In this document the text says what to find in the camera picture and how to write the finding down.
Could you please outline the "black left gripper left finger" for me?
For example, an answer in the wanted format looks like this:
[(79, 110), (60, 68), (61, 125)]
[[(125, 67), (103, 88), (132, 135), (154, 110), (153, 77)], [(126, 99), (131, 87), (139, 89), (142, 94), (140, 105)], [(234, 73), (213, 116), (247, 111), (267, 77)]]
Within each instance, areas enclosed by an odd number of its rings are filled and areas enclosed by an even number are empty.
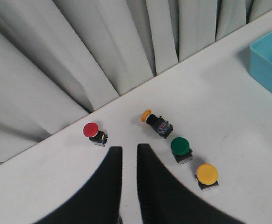
[(110, 147), (91, 178), (37, 224), (121, 224), (122, 147)]

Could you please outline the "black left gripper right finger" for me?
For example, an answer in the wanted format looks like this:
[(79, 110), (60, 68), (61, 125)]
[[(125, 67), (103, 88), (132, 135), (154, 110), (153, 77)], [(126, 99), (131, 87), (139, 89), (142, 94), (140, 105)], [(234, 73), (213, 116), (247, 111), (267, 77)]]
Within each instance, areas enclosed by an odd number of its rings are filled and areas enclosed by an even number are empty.
[(137, 192), (145, 224), (241, 223), (186, 188), (147, 143), (137, 146)]

